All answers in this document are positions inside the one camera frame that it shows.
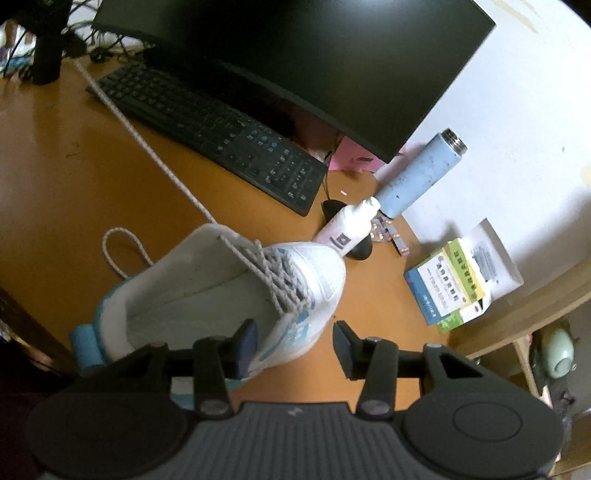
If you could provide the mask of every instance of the shoe insole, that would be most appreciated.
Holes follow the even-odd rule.
[[[134,348],[166,342],[171,350],[191,348],[200,338],[232,336],[245,319],[256,321],[259,345],[279,320],[268,287],[249,270],[208,288],[143,310],[128,318],[127,335]]]

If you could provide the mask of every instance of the keyboard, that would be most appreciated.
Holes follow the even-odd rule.
[[[305,216],[327,166],[250,116],[170,75],[130,63],[98,80],[117,107]]]

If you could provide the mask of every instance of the white shoelace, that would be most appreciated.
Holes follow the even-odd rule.
[[[149,155],[149,157],[156,163],[157,166],[164,172],[164,174],[176,185],[176,187],[185,194],[189,201],[195,205],[205,215],[205,218],[210,223],[217,223],[213,215],[205,208],[205,206],[197,200],[195,195],[191,193],[189,188],[173,173],[172,170],[160,159],[158,154],[148,145],[146,140],[139,134],[134,126],[127,120],[125,115],[115,106],[109,97],[103,92],[100,86],[95,82],[94,78],[88,71],[80,65],[77,60],[73,60],[74,66],[86,79],[92,90],[101,99],[111,112],[117,117],[119,122],[129,132],[138,145]],[[130,237],[138,246],[139,251],[149,266],[154,265],[150,259],[142,242],[132,232],[123,227],[115,227],[109,229],[102,238],[102,252],[111,266],[111,268],[124,279],[129,276],[123,272],[113,261],[107,250],[107,240],[115,232],[124,233]],[[273,304],[279,314],[286,312],[300,312],[311,305],[312,295],[308,287],[302,282],[297,275],[291,257],[288,254],[283,254],[277,249],[263,248],[259,240],[253,243],[254,251],[248,248],[243,249],[244,253],[240,251],[229,239],[224,236],[220,240],[232,251],[246,266],[252,271],[262,282],[267,285],[271,291]]]

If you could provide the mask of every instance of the computer monitor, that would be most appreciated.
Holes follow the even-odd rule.
[[[94,26],[219,62],[389,162],[495,24],[472,0],[103,0]]]

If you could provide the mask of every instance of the wooden desk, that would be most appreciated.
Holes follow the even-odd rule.
[[[89,69],[99,77],[116,67],[113,62]],[[156,260],[204,222],[85,87],[69,64],[52,85],[23,85],[16,78],[0,83],[0,285],[64,344],[120,282],[100,250],[107,229],[130,229]],[[242,235],[268,245],[309,240],[321,226],[322,189],[302,218],[188,148],[134,124],[216,219]],[[329,186],[334,198],[352,203],[374,193],[376,183],[371,174],[333,172]],[[396,226],[416,248],[408,226]],[[109,245],[124,271],[145,268],[126,238],[113,237]],[[370,259],[346,265],[336,319],[349,322],[359,336],[389,338],[403,349],[442,340],[421,317],[402,277],[405,259],[392,245],[377,244]],[[304,357],[235,392],[235,400],[354,403],[361,384],[345,380],[330,331]],[[416,381],[400,382],[398,408],[417,397]]]

